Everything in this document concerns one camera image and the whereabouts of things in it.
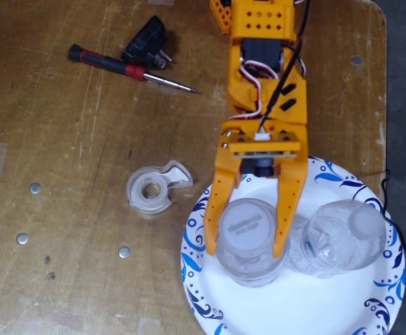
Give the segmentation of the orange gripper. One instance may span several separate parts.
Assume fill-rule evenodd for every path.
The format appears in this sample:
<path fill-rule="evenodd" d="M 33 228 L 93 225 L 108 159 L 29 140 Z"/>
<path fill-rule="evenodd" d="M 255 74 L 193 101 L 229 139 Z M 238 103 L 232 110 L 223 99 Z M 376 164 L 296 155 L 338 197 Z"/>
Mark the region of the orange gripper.
<path fill-rule="evenodd" d="M 273 157 L 283 158 L 276 166 L 278 202 L 273 256 L 279 258 L 308 176 L 306 80 L 296 68 L 284 77 L 259 62 L 236 62 L 228 67 L 227 91 L 233 115 L 222 124 L 214 163 L 204 215 L 206 251 L 209 255 L 216 252 L 220 218 L 241 180 L 239 158 Z"/>

